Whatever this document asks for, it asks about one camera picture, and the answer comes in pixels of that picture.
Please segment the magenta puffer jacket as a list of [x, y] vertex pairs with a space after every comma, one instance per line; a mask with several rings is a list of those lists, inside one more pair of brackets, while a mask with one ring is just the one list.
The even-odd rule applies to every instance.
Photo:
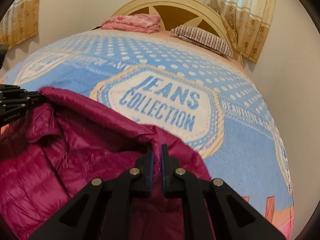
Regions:
[[184, 239], [181, 201], [165, 199], [161, 146], [198, 178], [200, 155], [180, 138], [141, 125], [66, 89], [44, 87], [47, 102], [1, 132], [1, 239], [27, 239], [94, 178], [111, 180], [154, 152], [152, 196], [133, 202], [131, 239]]

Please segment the beige patterned curtain left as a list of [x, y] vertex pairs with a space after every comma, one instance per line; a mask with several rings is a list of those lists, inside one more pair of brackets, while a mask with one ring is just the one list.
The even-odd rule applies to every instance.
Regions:
[[10, 48], [39, 33], [40, 0], [14, 0], [1, 20], [1, 44]]

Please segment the beige patterned curtain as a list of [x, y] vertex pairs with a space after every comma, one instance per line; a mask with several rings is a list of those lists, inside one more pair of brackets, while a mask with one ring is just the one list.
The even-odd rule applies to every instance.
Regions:
[[233, 48], [257, 63], [273, 20], [277, 0], [198, 0], [217, 12]]
[[14, 0], [1, 20], [1, 44], [10, 48], [39, 33], [40, 0]]

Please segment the blue pink printed bedspread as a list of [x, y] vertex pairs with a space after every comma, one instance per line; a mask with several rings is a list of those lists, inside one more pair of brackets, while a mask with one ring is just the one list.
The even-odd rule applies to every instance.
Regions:
[[92, 30], [29, 55], [2, 84], [66, 89], [180, 138], [291, 237], [293, 189], [285, 147], [263, 96], [239, 64], [167, 32]]

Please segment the folded pink blanket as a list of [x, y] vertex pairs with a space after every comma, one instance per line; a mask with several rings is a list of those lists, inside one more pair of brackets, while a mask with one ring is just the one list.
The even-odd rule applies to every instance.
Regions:
[[101, 29], [152, 34], [160, 31], [160, 20], [159, 15], [150, 14], [113, 16], [102, 24]]

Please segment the striped pillow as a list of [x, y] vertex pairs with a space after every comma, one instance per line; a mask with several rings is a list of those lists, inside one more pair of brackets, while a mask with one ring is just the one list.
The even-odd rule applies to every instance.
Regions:
[[180, 25], [171, 29], [170, 32], [178, 37], [186, 38], [199, 46], [206, 47], [212, 51], [217, 51], [219, 54], [224, 55], [229, 59], [234, 59], [228, 44], [222, 38], [206, 30], [198, 27]]

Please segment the cream wooden headboard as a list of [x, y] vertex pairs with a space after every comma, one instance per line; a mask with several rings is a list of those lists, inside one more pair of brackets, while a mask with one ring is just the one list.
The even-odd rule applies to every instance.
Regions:
[[235, 61], [243, 64], [242, 56], [233, 48], [220, 15], [197, 0], [132, 0], [118, 9], [114, 16], [138, 13], [159, 15], [161, 30], [170, 31], [179, 25], [187, 25], [211, 32], [223, 39]]

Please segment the beige patterned curtain right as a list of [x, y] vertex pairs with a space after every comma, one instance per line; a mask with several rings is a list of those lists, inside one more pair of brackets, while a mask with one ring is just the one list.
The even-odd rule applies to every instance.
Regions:
[[257, 63], [273, 20], [277, 0], [198, 0], [217, 12], [233, 48]]

